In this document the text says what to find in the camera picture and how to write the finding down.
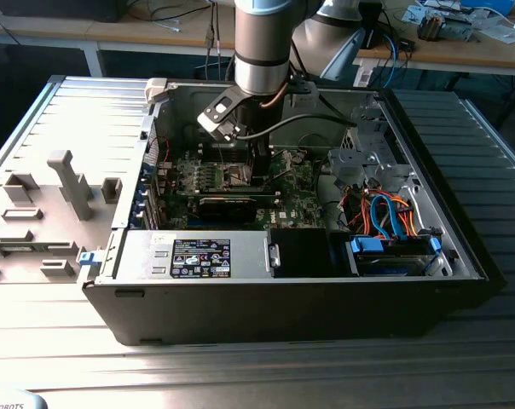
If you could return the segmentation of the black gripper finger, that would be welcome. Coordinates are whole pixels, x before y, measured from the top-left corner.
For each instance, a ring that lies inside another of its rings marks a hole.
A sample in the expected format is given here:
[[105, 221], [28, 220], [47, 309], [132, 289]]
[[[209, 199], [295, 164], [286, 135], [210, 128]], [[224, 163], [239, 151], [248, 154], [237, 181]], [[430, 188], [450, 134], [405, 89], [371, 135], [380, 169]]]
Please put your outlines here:
[[268, 139], [255, 139], [248, 143], [249, 166], [252, 180], [265, 180], [269, 174], [270, 150]]

